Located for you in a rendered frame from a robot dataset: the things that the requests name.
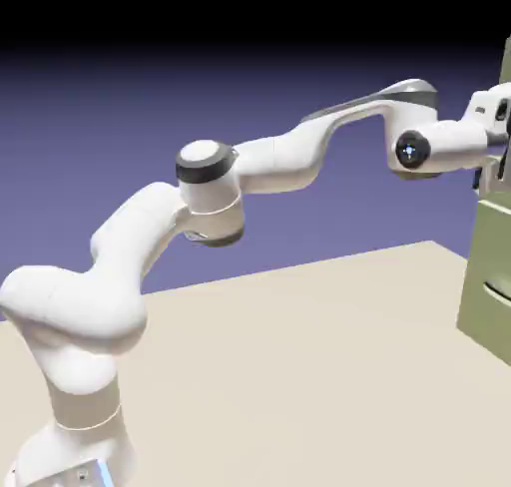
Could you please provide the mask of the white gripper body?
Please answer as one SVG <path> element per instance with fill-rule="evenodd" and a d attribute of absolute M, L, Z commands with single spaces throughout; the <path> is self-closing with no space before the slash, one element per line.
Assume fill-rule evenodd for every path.
<path fill-rule="evenodd" d="M 501 157 L 488 156 L 485 159 L 479 178 L 479 195 L 511 193 L 511 157 L 507 155 L 504 178 L 499 181 L 497 175 Z"/>

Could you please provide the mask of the olive green drawer front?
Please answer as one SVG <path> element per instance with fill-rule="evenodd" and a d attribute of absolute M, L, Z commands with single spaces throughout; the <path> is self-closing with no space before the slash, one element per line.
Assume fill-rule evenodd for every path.
<path fill-rule="evenodd" d="M 484 281 L 511 295 L 511 208 L 489 199 L 477 203 L 457 328 L 511 366 L 511 304 Z"/>
<path fill-rule="evenodd" d="M 499 74 L 500 84 L 509 82 L 511 82 L 511 34 L 505 41 Z"/>

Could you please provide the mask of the olive green cabinet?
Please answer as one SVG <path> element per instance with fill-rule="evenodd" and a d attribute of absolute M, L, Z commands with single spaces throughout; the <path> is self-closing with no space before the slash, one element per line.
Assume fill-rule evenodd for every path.
<path fill-rule="evenodd" d="M 511 366 L 511 36 L 506 40 L 495 112 L 506 149 L 474 177 L 475 223 L 457 328 Z"/>

